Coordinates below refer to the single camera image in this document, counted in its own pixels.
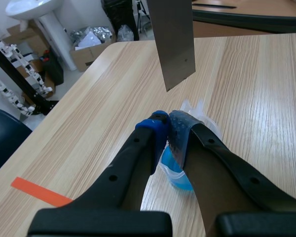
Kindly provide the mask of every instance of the blue rubber tip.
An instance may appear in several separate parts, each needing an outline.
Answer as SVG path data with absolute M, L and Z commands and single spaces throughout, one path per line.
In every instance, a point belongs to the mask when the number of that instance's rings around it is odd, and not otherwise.
M 151 174 L 153 174 L 157 168 L 160 156 L 163 152 L 164 147 L 167 143 L 168 132 L 169 132 L 169 125 L 170 125 L 170 118 L 169 115 L 161 110 L 153 112 L 152 115 L 163 115 L 166 116 L 166 122 L 161 121 L 159 119 L 145 119 L 142 122 L 136 124 L 137 127 L 146 127 L 151 128 L 155 132 L 155 155 L 154 155 L 154 162 L 152 166 Z

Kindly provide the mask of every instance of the black cable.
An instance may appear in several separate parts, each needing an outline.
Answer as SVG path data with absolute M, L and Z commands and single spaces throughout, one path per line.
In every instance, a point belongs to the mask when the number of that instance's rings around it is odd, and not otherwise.
M 140 18 L 139 10 L 140 10 L 140 3 L 137 3 L 137 31 L 139 27 L 139 18 Z

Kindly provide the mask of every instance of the black chair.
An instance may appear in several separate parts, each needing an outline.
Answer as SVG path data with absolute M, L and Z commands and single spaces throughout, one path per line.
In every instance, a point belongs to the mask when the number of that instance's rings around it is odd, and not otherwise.
M 15 117 L 0 110 L 0 168 L 31 132 Z

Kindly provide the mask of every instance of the wood grain surface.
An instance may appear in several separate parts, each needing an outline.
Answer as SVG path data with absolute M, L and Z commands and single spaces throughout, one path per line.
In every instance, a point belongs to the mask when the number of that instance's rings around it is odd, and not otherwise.
M 235 7 L 230 9 L 194 5 L 192 7 L 193 10 L 248 15 L 296 17 L 296 0 L 196 0 L 193 1 L 192 4 L 193 3 Z
M 184 99 L 202 100 L 225 144 L 296 198 L 296 34 L 195 39 L 195 60 L 196 73 L 166 93 L 154 41 L 108 47 L 1 168 L 0 237 L 26 236 L 51 207 L 12 188 L 17 176 L 75 199 L 136 123 Z M 142 209 L 168 212 L 175 237 L 205 235 L 194 193 L 159 167 Z

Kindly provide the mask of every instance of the orange tape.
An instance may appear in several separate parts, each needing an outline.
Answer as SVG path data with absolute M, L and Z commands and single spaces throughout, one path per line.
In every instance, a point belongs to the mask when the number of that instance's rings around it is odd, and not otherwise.
M 68 197 L 62 196 L 20 177 L 16 177 L 11 186 L 56 207 L 64 206 L 73 201 Z

